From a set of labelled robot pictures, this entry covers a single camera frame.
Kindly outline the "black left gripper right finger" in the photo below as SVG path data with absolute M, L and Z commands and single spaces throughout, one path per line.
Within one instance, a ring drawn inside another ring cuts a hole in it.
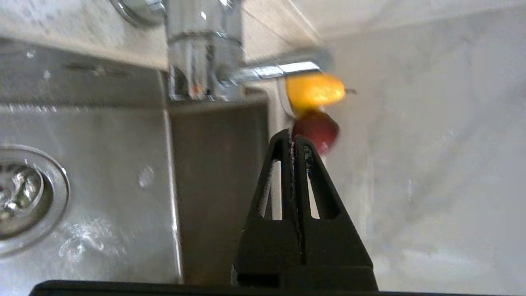
M 373 262 L 314 145 L 294 144 L 300 266 L 293 285 L 313 290 L 377 290 Z

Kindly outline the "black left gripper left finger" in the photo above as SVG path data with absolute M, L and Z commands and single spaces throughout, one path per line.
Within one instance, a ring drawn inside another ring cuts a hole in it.
M 269 141 L 232 265 L 233 285 L 278 288 L 282 272 L 301 262 L 292 146 L 291 133 L 287 129 L 279 131 Z M 280 220 L 265 217 L 276 162 L 280 162 L 281 167 Z

